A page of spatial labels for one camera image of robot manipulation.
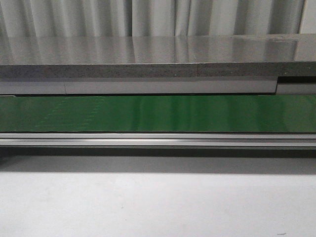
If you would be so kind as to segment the white pleated curtain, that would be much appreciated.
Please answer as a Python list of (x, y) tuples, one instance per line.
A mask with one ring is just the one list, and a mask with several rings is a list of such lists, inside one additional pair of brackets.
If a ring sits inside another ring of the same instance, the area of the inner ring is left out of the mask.
[(3, 0), (3, 37), (314, 33), (313, 0)]

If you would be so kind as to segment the grey rear conveyor rail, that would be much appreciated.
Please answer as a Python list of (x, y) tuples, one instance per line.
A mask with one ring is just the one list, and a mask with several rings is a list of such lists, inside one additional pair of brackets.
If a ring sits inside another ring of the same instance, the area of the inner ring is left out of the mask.
[(14, 78), (0, 80), (1, 95), (72, 94), (315, 94), (314, 76), (180, 78)]

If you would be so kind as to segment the aluminium front conveyor rail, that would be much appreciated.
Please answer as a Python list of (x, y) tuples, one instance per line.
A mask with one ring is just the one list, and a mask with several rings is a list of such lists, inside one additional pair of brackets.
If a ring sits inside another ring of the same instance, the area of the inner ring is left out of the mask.
[(1, 146), (315, 148), (314, 133), (2, 133)]

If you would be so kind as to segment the grey speckled rear worktop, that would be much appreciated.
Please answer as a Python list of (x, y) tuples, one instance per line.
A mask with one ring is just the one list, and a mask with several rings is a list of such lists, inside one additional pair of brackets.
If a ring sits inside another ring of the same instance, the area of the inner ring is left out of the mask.
[(314, 76), (314, 34), (0, 39), (2, 78)]

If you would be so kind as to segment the green conveyor belt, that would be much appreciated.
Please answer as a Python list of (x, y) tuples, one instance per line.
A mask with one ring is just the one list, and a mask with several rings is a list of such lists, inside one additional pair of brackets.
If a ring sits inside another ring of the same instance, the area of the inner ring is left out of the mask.
[(22, 96), (1, 132), (314, 133), (313, 95)]

